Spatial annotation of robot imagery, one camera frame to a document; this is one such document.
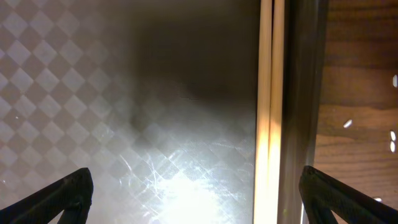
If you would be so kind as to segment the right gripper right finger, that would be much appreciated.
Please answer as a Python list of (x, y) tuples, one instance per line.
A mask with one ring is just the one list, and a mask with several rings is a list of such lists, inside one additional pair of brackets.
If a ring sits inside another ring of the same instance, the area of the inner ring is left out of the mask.
[(305, 166), (299, 192), (310, 223), (397, 223), (397, 210), (312, 167)]

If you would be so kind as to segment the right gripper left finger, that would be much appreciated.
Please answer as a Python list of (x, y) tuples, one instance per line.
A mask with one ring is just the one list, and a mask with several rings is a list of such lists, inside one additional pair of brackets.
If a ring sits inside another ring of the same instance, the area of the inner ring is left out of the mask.
[(93, 180), (84, 167), (1, 210), (1, 223), (85, 224), (92, 204)]

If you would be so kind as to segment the wooden chopstick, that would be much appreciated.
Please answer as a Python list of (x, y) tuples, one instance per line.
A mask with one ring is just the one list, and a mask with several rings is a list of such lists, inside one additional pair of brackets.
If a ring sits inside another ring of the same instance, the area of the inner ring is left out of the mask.
[(270, 87), (272, 64), (272, 0), (261, 0), (257, 79), (256, 166), (253, 223), (267, 220)]
[(268, 214), (270, 222), (277, 223), (284, 81), (284, 0), (273, 1), (272, 22), (271, 106), (267, 183)]

